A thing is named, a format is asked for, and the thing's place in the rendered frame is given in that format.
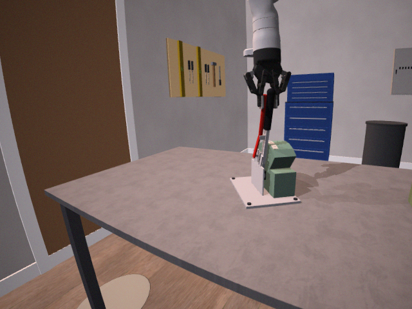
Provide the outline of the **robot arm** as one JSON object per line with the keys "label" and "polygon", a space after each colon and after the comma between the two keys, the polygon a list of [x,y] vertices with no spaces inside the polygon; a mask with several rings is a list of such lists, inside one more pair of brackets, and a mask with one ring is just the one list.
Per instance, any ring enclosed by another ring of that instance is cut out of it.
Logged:
{"label": "robot arm", "polygon": [[278,0],[248,0],[253,18],[253,48],[243,51],[244,57],[262,48],[281,49],[279,17],[274,3]]}

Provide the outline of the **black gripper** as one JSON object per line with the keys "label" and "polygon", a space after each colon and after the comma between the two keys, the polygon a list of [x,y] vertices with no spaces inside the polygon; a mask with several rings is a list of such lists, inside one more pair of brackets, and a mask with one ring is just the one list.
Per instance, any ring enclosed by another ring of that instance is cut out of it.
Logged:
{"label": "black gripper", "polygon": [[[275,89],[274,109],[279,106],[279,94],[286,91],[290,80],[291,72],[286,72],[281,67],[281,49],[262,48],[253,52],[254,67],[252,71],[244,74],[244,78],[251,93],[257,95],[257,106],[264,109],[264,88],[269,83]],[[257,78],[257,88],[253,78]],[[279,76],[281,83],[279,86]]]}

